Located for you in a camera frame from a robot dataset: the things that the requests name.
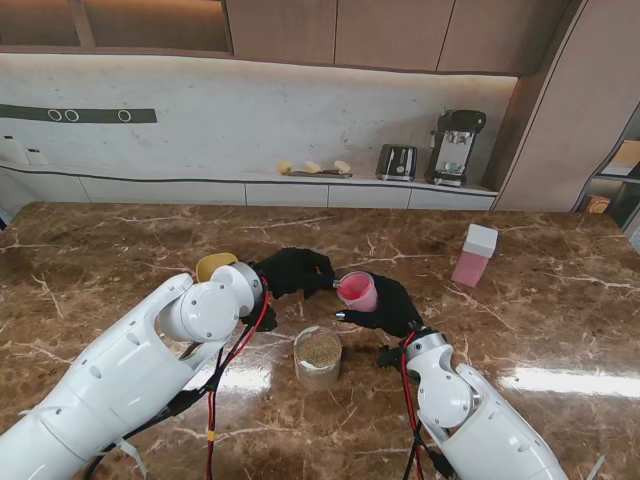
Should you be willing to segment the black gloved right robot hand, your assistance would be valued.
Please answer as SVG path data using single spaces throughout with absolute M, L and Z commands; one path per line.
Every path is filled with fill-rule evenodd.
M 341 310 L 338 318 L 368 329 L 381 329 L 388 335 L 405 338 L 424 327 L 423 320 L 405 287 L 398 281 L 369 272 L 378 295 L 372 312 Z

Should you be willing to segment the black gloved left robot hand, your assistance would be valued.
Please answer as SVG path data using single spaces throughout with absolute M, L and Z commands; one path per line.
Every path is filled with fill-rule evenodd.
M 334 288 L 335 272 L 330 259 L 310 249 L 283 248 L 252 268 L 266 280 L 275 299 L 299 290 L 309 298 L 318 290 Z

